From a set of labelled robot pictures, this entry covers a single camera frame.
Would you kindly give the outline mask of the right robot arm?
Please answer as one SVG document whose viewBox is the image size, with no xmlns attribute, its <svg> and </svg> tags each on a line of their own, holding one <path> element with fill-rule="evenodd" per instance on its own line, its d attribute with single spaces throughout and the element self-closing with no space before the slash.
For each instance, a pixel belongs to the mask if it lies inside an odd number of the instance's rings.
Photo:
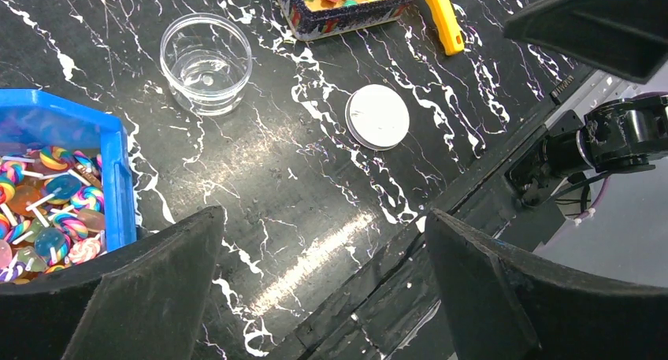
<svg viewBox="0 0 668 360">
<path fill-rule="evenodd" d="M 644 84 L 667 60 L 667 0 L 540 0 L 513 14 L 503 34 Z M 666 155 L 667 95 L 652 92 L 606 102 L 579 128 L 544 135 L 506 178 L 534 207 L 557 199 L 559 182 L 575 173 L 639 173 Z"/>
</svg>

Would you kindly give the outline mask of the yellow plastic scoop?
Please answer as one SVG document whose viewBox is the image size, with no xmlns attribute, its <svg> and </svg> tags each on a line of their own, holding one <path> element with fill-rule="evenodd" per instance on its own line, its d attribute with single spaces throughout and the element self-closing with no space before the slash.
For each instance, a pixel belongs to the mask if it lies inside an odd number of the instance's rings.
<svg viewBox="0 0 668 360">
<path fill-rule="evenodd" d="M 461 53 L 465 42 L 451 0 L 425 0 L 436 26 L 439 40 L 448 56 Z"/>
</svg>

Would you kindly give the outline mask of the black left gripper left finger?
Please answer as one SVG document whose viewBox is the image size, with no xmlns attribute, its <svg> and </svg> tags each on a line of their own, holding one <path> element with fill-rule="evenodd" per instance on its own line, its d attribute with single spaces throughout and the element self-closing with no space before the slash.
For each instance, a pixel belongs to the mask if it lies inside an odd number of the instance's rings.
<svg viewBox="0 0 668 360">
<path fill-rule="evenodd" d="M 4 283 L 2 358 L 190 358 L 224 220 L 210 206 L 89 262 Z"/>
</svg>

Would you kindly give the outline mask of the blue plastic candy bin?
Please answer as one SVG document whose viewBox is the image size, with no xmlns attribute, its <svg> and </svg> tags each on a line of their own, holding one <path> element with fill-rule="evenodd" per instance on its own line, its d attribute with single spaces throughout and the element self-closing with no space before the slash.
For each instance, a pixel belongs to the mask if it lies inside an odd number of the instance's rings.
<svg viewBox="0 0 668 360">
<path fill-rule="evenodd" d="M 121 121 L 43 91 L 2 90 L 2 283 L 25 284 L 136 239 Z"/>
</svg>

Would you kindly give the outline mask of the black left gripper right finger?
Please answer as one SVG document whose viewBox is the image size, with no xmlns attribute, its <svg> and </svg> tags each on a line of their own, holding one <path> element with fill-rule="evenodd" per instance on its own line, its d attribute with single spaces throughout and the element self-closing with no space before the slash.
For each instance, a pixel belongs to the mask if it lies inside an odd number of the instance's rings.
<svg viewBox="0 0 668 360">
<path fill-rule="evenodd" d="M 441 211 L 425 242 L 460 359 L 664 359 L 667 290 L 597 276 Z"/>
</svg>

